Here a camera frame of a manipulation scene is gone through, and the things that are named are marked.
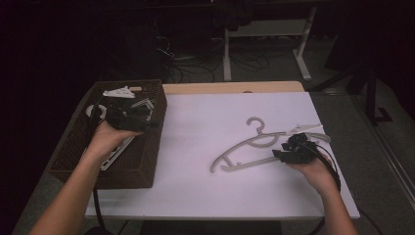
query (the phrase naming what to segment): floor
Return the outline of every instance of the floor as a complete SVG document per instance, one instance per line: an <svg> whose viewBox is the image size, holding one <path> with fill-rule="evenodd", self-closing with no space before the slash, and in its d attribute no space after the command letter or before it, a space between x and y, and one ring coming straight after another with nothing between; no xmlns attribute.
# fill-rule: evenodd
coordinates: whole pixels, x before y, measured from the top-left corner
<svg viewBox="0 0 415 235"><path fill-rule="evenodd" d="M299 39L294 37L231 41L232 80L297 80L307 89L337 74L337 71L324 69L335 39L310 38L303 56L312 79L303 81L292 54L292 49L298 42ZM222 42L216 40L214 45L215 50L210 55L177 55L168 70L167 82L222 82ZM405 193L407 191L402 189L404 185L397 180L391 161L384 151L385 147L379 144L376 135L381 133L384 136L409 178L414 178L415 145L411 143L415 139L414 121L397 103L393 92L378 82L377 105L386 108L393 122L372 126L360 111L365 102L364 91L358 96L346 94L347 82L346 78L322 92L311 93L325 131L334 140L332 148L347 185L356 204L384 234L411 234L415 231L415 207L408 199L408 193ZM50 185L44 189L47 192L44 197L53 197L59 187L59 182ZM33 211L36 207L31 207L30 204L41 203L33 200L29 202L14 234L27 233L41 213ZM283 221L282 231L283 234L305 234L317 223L318 221ZM114 234L121 230L122 234L139 234L142 226L141 221L111 219L106 219L106 224ZM365 216L355 220L354 224L360 234L378 234ZM86 219L81 232L97 225L95 219Z"/></svg>

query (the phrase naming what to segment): wicker basket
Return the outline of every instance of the wicker basket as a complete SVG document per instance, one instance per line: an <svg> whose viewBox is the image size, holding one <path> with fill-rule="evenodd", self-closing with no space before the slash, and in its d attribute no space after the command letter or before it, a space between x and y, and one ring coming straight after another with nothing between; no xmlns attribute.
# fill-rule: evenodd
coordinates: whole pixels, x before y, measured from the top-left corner
<svg viewBox="0 0 415 235"><path fill-rule="evenodd" d="M98 189L150 188L153 186L157 157L167 102L159 80L97 82L83 97L70 120L54 154L49 172L66 182L75 169L88 142L89 117L85 110L96 104L106 90L124 86L140 86L134 92L136 99L149 98L155 101L151 120L160 126L137 136L107 170L101 170L97 180ZM100 104L108 105L108 100Z"/></svg>

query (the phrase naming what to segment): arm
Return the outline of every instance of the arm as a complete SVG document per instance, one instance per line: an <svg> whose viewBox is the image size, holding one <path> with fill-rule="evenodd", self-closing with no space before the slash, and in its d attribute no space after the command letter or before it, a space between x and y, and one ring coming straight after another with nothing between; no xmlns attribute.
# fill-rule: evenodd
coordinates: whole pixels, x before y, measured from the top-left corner
<svg viewBox="0 0 415 235"><path fill-rule="evenodd" d="M321 196L328 234L357 234L336 182L323 163L314 159L309 164L288 164L288 166L300 171Z"/></svg>
<svg viewBox="0 0 415 235"><path fill-rule="evenodd" d="M58 196L40 216L30 234L77 234L101 164L122 140L139 133L115 130L104 121Z"/></svg>

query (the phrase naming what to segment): wooden table edge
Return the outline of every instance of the wooden table edge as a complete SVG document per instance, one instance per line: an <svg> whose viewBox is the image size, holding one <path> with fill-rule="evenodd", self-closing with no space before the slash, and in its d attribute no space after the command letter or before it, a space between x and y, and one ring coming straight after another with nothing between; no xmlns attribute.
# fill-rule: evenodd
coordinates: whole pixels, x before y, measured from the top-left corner
<svg viewBox="0 0 415 235"><path fill-rule="evenodd" d="M164 84L166 95L304 92L299 81L255 81Z"/></svg>

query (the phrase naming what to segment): white tabletop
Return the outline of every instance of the white tabletop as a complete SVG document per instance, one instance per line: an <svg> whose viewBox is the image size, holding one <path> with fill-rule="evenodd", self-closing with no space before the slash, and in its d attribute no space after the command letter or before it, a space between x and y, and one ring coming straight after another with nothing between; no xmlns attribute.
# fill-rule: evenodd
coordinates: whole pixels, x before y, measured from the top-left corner
<svg viewBox="0 0 415 235"><path fill-rule="evenodd" d="M282 220L324 215L320 197L305 178L279 162L234 172L217 167L215 173L210 172L213 161L226 150L257 136L259 123L247 125L248 118L263 119L264 133L319 124L308 93L168 95L167 103L153 188L100 190L103 216ZM324 133L324 129L313 132ZM286 140L281 137L264 149L245 146L230 158L242 163L268 158L271 150L281 149ZM329 144L319 144L333 155ZM339 174L347 210L352 218L358 218L340 168ZM91 198L86 216L94 215Z"/></svg>

